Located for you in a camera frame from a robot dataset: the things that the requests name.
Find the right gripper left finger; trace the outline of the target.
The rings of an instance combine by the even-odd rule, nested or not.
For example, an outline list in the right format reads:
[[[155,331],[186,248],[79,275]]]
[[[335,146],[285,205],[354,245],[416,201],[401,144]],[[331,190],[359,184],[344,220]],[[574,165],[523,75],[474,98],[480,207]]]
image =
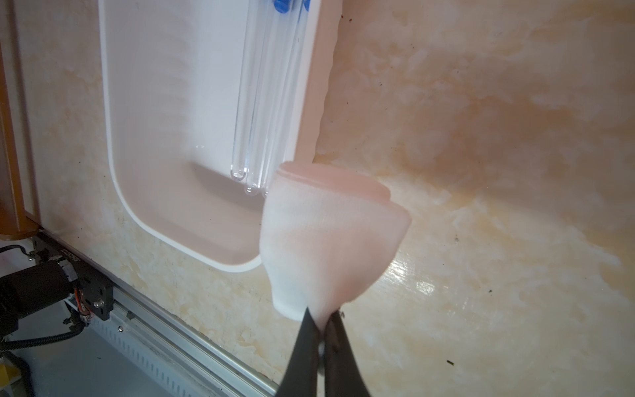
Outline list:
[[[276,397],[316,397],[321,333],[306,309],[294,349]]]

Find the test tube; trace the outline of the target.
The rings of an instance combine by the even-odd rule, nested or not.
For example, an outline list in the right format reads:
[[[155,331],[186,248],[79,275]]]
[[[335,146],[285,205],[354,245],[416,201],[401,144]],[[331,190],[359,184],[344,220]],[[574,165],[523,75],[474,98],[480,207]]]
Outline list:
[[[231,177],[246,183],[260,162],[264,140],[261,96],[264,92],[266,46],[274,20],[294,7],[292,1],[249,1],[236,111]]]
[[[268,151],[271,149],[271,141],[274,137],[271,132],[272,124],[276,116],[275,111],[280,99],[282,84],[284,81],[283,73],[285,72],[288,61],[285,59],[289,54],[289,48],[286,47],[291,43],[290,37],[293,35],[292,27],[293,19],[298,16],[298,6],[294,6],[286,15],[279,16],[274,20],[271,38],[266,46],[266,62],[264,73],[264,92],[261,96],[261,122],[264,140],[260,145],[261,157],[256,170],[248,176],[245,183],[246,193],[248,195],[262,195],[263,177],[265,176],[265,166],[267,164]]]
[[[299,64],[304,46],[310,1],[294,1],[294,6],[298,6],[298,16],[293,19],[293,35],[290,37],[291,43],[286,46],[289,54],[286,56],[288,64],[283,73],[284,81],[280,93],[280,99],[275,111],[276,119],[272,124],[271,132],[274,137],[271,141],[271,149],[268,151],[267,164],[263,177],[262,195],[266,197],[269,193],[271,180],[278,166],[284,161],[289,131],[291,129],[291,117],[295,104],[295,93],[299,74]]]

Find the white wipe cloth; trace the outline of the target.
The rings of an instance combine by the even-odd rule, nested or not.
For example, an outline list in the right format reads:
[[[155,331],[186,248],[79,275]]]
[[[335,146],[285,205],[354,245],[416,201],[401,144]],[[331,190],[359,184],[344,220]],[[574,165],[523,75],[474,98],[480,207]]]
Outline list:
[[[333,165],[285,162],[266,196],[260,254],[274,307],[319,330],[385,273],[412,218],[390,190]]]

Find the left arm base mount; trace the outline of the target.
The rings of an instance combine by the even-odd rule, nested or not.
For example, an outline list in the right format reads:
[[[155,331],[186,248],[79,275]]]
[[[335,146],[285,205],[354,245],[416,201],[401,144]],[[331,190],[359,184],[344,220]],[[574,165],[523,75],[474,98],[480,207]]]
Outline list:
[[[18,250],[35,262],[34,266],[1,278],[1,352],[13,352],[64,342],[81,334],[96,317],[110,318],[114,309],[115,284],[88,261],[52,236],[40,232],[32,238],[33,248],[9,244],[1,253]],[[74,299],[63,321],[69,330],[57,335],[10,341],[19,322],[53,304]]]

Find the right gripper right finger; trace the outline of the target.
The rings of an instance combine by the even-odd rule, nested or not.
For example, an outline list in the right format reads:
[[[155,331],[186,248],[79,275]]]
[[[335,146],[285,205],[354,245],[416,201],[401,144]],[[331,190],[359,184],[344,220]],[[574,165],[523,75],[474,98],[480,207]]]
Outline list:
[[[325,395],[369,397],[339,312],[331,315],[324,330],[324,342]]]

